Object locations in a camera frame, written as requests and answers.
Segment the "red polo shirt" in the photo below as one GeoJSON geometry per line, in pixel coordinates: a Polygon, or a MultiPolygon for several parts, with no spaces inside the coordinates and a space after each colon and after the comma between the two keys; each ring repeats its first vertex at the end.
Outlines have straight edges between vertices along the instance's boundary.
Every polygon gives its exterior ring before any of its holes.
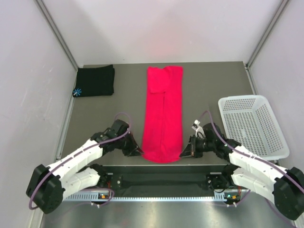
{"type": "Polygon", "coordinates": [[[142,137],[143,158],[155,163],[178,161],[183,148],[181,66],[148,67],[142,137]]]}

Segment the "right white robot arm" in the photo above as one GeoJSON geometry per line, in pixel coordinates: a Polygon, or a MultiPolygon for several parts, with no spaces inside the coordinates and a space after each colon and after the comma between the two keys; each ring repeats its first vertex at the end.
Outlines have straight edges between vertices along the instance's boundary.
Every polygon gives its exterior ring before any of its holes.
{"type": "Polygon", "coordinates": [[[192,124],[195,134],[181,157],[200,158],[213,152],[229,164],[222,171],[220,188],[244,187],[273,203],[287,219],[297,220],[304,212],[304,173],[287,169],[250,152],[241,143],[227,139],[214,123],[192,124]]]}

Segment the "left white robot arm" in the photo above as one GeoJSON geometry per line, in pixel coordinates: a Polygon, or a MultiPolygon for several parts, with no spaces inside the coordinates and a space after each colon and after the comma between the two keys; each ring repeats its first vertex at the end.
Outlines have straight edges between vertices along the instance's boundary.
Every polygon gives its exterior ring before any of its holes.
{"type": "Polygon", "coordinates": [[[37,166],[26,190],[29,209],[49,214],[75,193],[88,188],[107,189],[110,181],[107,172],[93,162],[116,149],[126,157],[143,154],[131,133],[131,125],[120,119],[105,131],[93,134],[68,156],[47,166],[37,166]]]}

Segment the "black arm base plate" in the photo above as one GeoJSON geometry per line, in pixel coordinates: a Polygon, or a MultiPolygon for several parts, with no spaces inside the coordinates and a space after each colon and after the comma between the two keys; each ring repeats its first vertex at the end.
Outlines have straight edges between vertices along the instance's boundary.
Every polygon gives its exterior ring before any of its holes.
{"type": "Polygon", "coordinates": [[[126,190],[133,186],[198,187],[202,190],[234,188],[228,177],[211,173],[106,173],[97,184],[113,190],[126,190]]]}

